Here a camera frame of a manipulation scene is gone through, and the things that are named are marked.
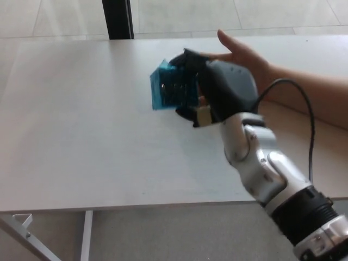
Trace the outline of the person's bare hand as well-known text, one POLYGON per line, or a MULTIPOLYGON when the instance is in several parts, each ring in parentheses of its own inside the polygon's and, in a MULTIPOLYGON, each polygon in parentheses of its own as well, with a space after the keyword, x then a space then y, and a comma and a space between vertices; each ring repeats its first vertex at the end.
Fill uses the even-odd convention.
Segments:
POLYGON ((229 53, 208 54, 209 59, 231 62, 247 68, 252 73, 258 92, 263 92, 274 80, 273 65, 248 45, 227 35, 224 31, 218 30, 217 37, 229 53))

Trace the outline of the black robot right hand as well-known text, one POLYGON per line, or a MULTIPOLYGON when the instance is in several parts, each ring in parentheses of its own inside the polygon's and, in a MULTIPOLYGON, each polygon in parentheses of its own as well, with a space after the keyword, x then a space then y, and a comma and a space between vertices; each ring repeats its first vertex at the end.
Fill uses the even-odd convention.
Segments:
POLYGON ((191 121, 193 127, 213 125, 237 113, 257 113, 253 106, 258 90, 247 68, 187 48, 169 64, 195 76, 200 95, 205 99, 204 105, 184 105, 175 110, 191 121))

